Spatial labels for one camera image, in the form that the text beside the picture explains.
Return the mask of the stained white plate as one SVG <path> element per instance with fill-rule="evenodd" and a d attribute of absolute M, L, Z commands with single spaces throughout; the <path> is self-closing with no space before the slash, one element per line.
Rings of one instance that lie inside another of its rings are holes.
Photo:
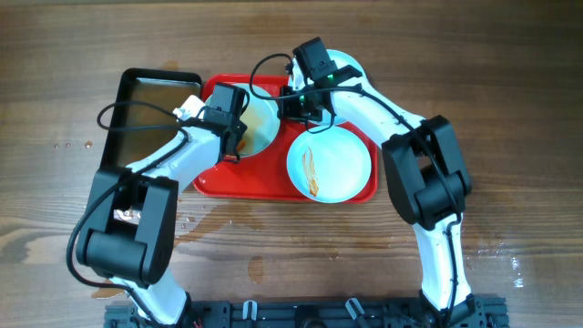
<path fill-rule="evenodd" d="M 242 139 L 247 141 L 247 146 L 245 147 L 244 152 L 240 154 L 240 157 L 247 158 L 258 155 L 269 147 L 279 133 L 281 120 L 277 117 L 277 105 L 274 100 L 269 100 L 271 95 L 265 88 L 253 86 L 253 92 L 251 92 L 248 83 L 226 84 L 232 84 L 236 87 L 244 88 L 249 92 L 249 105 L 240 117 L 241 121 L 247 126 L 247 130 L 242 137 Z"/>
<path fill-rule="evenodd" d="M 286 169 L 303 196 L 320 203 L 340 203 L 359 194 L 373 170 L 368 148 L 346 128 L 301 133 L 291 144 Z"/>

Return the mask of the orange sponge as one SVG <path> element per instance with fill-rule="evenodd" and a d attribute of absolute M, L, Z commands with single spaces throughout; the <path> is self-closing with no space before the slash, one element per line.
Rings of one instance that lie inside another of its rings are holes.
<path fill-rule="evenodd" d="M 246 141 L 245 139 L 242 139 L 242 140 L 239 142 L 239 144 L 237 145 L 237 147 L 236 147 L 236 151 L 237 151 L 239 154 L 242 154 L 242 153 L 244 152 L 244 150 L 245 150 L 245 147 L 246 147 L 246 146 L 247 146 L 247 141 Z"/>

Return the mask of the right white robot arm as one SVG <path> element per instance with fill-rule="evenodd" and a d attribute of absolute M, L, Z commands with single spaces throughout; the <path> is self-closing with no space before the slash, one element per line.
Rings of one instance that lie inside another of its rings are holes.
<path fill-rule="evenodd" d="M 391 202 L 414 228 L 420 252 L 425 304 L 443 323 L 468 306 L 461 223 L 472 189 L 451 123 L 423 118 L 398 107 L 369 85 L 283 87 L 281 100 L 294 115 L 323 105 L 360 129 L 381 149 Z"/>

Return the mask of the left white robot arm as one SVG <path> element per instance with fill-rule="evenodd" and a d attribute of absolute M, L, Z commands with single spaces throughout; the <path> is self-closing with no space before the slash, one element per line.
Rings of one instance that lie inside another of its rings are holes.
<path fill-rule="evenodd" d="M 206 105 L 190 96 L 169 112 L 173 139 L 124 168 L 101 168 L 87 208 L 71 232 L 66 266 L 82 284 L 121 289 L 133 301 L 127 324 L 198 327 L 201 316 L 169 269 L 178 196 L 198 175 L 225 159 L 240 160 L 237 145 L 250 103 L 235 87 Z"/>

